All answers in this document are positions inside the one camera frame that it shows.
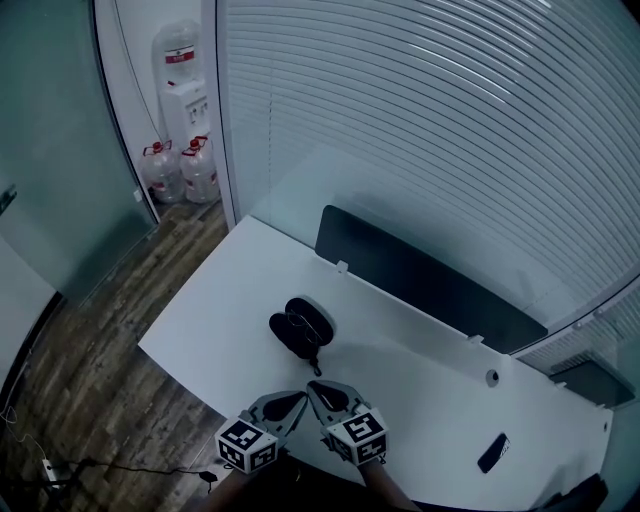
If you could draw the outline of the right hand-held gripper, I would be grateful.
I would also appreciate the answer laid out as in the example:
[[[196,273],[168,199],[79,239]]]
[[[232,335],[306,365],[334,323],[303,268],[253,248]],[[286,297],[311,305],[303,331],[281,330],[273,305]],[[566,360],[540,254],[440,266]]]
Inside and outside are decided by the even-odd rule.
[[[362,401],[353,387],[335,381],[310,381],[306,393],[331,451],[354,466],[373,460],[384,462],[389,445],[388,428],[377,408]],[[331,406],[353,407],[330,424]]]

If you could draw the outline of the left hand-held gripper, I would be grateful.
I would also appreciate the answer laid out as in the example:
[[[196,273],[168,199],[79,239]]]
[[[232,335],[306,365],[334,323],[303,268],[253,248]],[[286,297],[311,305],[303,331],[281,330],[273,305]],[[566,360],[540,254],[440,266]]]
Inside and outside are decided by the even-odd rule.
[[[280,391],[259,397],[215,433],[217,453],[242,473],[255,473],[275,462],[304,414],[303,391]]]

